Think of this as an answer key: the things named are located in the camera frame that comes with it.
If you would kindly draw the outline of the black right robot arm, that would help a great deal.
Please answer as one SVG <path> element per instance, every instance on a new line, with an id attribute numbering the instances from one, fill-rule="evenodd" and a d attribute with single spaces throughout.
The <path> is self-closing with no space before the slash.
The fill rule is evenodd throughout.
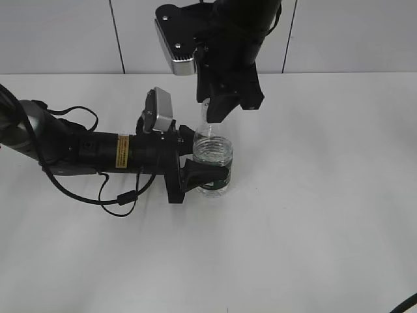
<path id="1" fill-rule="evenodd" d="M 206 120 L 221 123 L 236 107 L 257 110 L 265 96 L 256 58 L 277 26 L 281 1 L 215 1 L 195 35 L 197 101 L 208 101 Z"/>

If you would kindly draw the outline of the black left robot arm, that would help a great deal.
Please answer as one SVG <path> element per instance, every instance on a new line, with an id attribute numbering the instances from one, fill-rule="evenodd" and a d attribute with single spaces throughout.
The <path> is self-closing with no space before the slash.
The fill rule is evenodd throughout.
<path id="1" fill-rule="evenodd" d="M 18 100 L 1 88 L 1 143 L 37 161 L 53 184 L 60 176 L 110 173 L 161 175 L 170 203 L 229 175 L 226 166 L 180 162 L 193 152 L 195 133 L 173 118 L 171 95 L 159 87 L 147 93 L 131 135 L 99 132 L 65 119 L 39 100 Z"/>

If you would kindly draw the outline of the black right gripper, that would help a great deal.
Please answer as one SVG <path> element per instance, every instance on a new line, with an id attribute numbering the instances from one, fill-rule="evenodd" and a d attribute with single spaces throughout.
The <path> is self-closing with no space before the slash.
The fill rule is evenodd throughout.
<path id="1" fill-rule="evenodd" d="M 262 40 L 226 29 L 205 29 L 195 51 L 197 99 L 209 98 L 206 120 L 222 123 L 237 107 L 258 110 L 264 100 L 255 60 Z"/>

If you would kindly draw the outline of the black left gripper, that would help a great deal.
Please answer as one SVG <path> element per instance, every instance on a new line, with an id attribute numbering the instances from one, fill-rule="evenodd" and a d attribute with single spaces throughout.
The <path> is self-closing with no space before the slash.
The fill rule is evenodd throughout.
<path id="1" fill-rule="evenodd" d="M 136 161 L 144 172 L 156 172 L 164 177 L 170 204 L 181 204 L 185 192 L 197 187 L 214 191 L 229 184 L 230 163 L 219 166 L 186 159 L 181 177 L 180 154 L 193 153 L 194 130 L 186 125 L 177 130 L 172 122 L 166 132 L 153 130 L 146 133 L 144 125 L 143 120 L 137 122 Z"/>

